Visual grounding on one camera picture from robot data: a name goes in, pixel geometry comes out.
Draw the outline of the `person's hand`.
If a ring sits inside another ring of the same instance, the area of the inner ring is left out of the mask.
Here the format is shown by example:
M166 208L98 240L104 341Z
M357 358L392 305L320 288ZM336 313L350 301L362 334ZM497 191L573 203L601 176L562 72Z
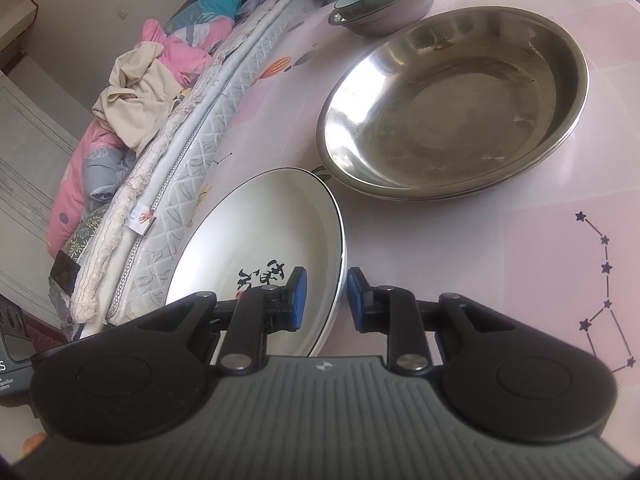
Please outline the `person's hand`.
M34 452L40 444L43 444L45 440L47 440L47 435L44 432L33 434L31 437L27 438L22 444L20 459L24 460L26 456L32 454L32 452Z

